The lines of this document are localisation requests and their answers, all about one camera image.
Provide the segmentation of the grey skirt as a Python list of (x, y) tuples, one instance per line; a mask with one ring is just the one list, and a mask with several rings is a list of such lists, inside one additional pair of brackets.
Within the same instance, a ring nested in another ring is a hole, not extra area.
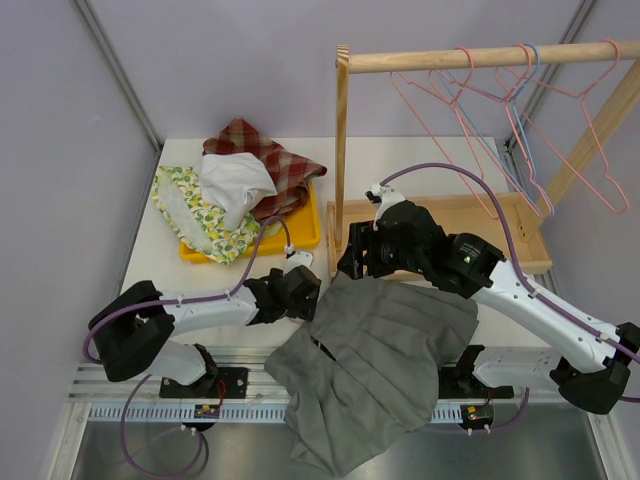
[(477, 326), (470, 299), (337, 275), (312, 322), (264, 364), (290, 396), (290, 458), (343, 477), (425, 426), (438, 401), (440, 367), (462, 355)]

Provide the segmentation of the red plaid skirt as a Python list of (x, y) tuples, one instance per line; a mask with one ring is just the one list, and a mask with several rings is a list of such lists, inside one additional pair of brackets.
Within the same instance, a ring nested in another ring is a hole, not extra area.
[(262, 162), (277, 193), (263, 198), (252, 210), (259, 221), (273, 215), (287, 216), (304, 207), (309, 201), (311, 181), (327, 173), (324, 165), (288, 151), (241, 117), (234, 118), (216, 136), (205, 140), (203, 153), (250, 153)]

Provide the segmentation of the white skirt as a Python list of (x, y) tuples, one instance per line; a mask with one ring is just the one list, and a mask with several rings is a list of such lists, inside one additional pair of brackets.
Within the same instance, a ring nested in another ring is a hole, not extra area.
[(244, 216), (258, 203), (277, 194), (265, 165), (248, 152), (205, 154), (194, 166), (202, 199), (224, 211), (224, 228), (239, 228)]

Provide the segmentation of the lemon print skirt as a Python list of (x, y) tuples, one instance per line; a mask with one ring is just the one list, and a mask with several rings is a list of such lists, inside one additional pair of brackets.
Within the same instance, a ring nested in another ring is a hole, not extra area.
[(245, 214), (235, 230), (226, 228), (226, 211), (207, 204), (192, 167), (159, 166), (151, 189), (156, 208), (178, 239), (209, 260), (228, 266), (253, 245), (260, 224)]

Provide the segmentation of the blue hanger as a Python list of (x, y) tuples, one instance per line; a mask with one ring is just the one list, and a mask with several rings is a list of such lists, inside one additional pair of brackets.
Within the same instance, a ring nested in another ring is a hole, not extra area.
[(546, 205), (547, 212), (544, 213), (543, 210), (536, 206), (536, 202), (531, 198), (528, 194), (527, 189), (523, 182), (519, 179), (519, 176), (516, 172), (516, 167), (514, 163), (510, 163), (508, 159), (511, 157), (511, 150), (509, 149), (510, 143), (507, 142), (506, 145), (499, 150), (497, 147), (490, 148), (492, 155), (495, 157), (496, 165), (500, 169), (503, 176), (507, 179), (510, 186), (512, 187), (514, 192), (517, 192), (520, 197), (525, 201), (525, 203), (531, 207), (534, 213), (541, 219), (545, 219), (547, 217), (553, 217), (555, 215), (555, 208), (553, 203), (550, 200), (549, 195), (546, 191), (537, 183), (536, 181), (536, 164), (533, 156), (531, 155), (531, 149), (528, 143), (528, 137), (524, 131), (524, 126), (521, 122), (521, 117), (516, 112), (516, 104), (515, 101), (517, 97), (520, 95), (524, 87), (528, 84), (528, 82), (533, 78), (534, 74), (537, 72), (539, 68), (539, 61), (536, 61), (535, 65), (532, 66), (532, 56), (538, 57), (540, 52), (538, 47), (533, 44), (516, 44), (516, 47), (521, 48), (525, 56), (527, 58), (527, 69), (525, 73), (516, 81), (515, 85), (510, 89), (506, 90), (505, 96), (500, 97), (489, 93), (485, 90), (477, 90), (477, 93), (484, 95), (490, 100), (494, 100), (500, 103), (505, 110), (505, 114), (507, 119), (510, 122), (512, 133), (515, 135), (516, 143), (524, 149), (525, 160), (529, 163), (530, 167), (530, 180), (533, 182), (533, 185), (538, 189), (538, 193), (541, 195), (541, 199)]

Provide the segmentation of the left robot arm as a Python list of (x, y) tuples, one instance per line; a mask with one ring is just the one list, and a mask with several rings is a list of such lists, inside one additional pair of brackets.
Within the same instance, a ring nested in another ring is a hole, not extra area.
[(152, 281), (140, 281), (89, 322), (84, 354), (103, 366), (111, 382), (163, 376), (205, 397), (217, 383), (215, 362), (204, 346), (179, 344), (174, 336), (271, 324), (283, 317), (311, 321), (320, 287), (321, 280), (304, 265), (273, 268), (264, 277), (203, 296), (162, 293)]

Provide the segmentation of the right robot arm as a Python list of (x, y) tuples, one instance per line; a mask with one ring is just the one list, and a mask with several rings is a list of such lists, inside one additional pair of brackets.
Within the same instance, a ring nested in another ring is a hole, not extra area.
[(374, 219), (349, 227), (338, 271), (351, 279), (398, 271), (487, 306), (515, 321), (546, 347), (521, 353), (472, 345), (454, 371), (456, 389), (476, 396), (486, 387), (556, 391), (570, 404), (598, 415), (622, 400), (629, 365), (639, 351), (639, 329), (600, 321), (528, 279), (482, 238), (448, 234), (429, 211), (411, 201), (379, 209)]

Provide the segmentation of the yellow plastic tray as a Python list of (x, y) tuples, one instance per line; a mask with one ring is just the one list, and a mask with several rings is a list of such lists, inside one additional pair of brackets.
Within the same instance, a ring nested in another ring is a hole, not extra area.
[[(297, 250), (313, 250), (321, 239), (316, 190), (313, 182), (309, 185), (309, 194), (307, 204), (286, 217), (286, 225)], [(285, 243), (286, 235), (283, 231), (269, 237), (265, 236), (259, 245), (257, 255), (268, 256), (282, 253)], [(210, 258), (190, 249), (184, 243), (179, 245), (179, 255), (182, 260), (192, 264), (212, 262)]]

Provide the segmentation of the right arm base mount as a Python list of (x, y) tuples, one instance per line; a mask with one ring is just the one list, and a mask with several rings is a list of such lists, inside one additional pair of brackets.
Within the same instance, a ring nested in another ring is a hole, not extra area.
[(561, 356), (551, 348), (468, 346), (439, 371), (441, 400), (512, 399), (516, 389), (556, 392), (551, 371)]

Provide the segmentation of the aluminium rail frame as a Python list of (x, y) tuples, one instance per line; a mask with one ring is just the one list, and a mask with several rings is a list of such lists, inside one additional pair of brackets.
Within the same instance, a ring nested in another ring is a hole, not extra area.
[(178, 335), (297, 318), (302, 326), (265, 367), (287, 388), (298, 422), (374, 412), (412, 429), (437, 402), (441, 366), (469, 346), (479, 305), (541, 337), (582, 374), (603, 372), (620, 347), (615, 326), (588, 319), (502, 262), (469, 298), (342, 274), (322, 289), (304, 266), (213, 294), (163, 293), (141, 281), (89, 322), (83, 352), (112, 382), (146, 373), (200, 395), (215, 384), (215, 363), (204, 347), (177, 343)]

